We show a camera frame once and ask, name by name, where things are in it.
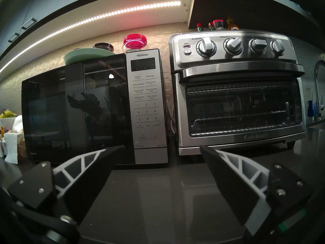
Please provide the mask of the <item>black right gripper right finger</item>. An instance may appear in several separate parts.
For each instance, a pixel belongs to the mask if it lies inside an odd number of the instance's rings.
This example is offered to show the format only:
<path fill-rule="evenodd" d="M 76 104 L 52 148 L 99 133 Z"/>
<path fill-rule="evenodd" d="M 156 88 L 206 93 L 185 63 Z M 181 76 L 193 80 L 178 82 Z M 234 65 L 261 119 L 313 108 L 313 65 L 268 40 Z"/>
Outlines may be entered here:
<path fill-rule="evenodd" d="M 265 168 L 240 155 L 200 146 L 216 185 L 245 227 L 245 237 L 284 233 L 305 215 L 313 188 L 292 170 L 275 162 Z"/>

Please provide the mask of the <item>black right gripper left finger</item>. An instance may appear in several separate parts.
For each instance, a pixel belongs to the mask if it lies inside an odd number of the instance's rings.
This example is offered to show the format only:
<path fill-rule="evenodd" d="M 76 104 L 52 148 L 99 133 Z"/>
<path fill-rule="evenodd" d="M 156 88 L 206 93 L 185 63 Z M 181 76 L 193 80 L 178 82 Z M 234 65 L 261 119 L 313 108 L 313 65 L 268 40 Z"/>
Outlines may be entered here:
<path fill-rule="evenodd" d="M 26 210 L 52 218 L 68 216 L 80 225 L 125 152 L 123 145 L 108 147 L 73 157 L 55 168 L 44 161 L 7 191 Z"/>

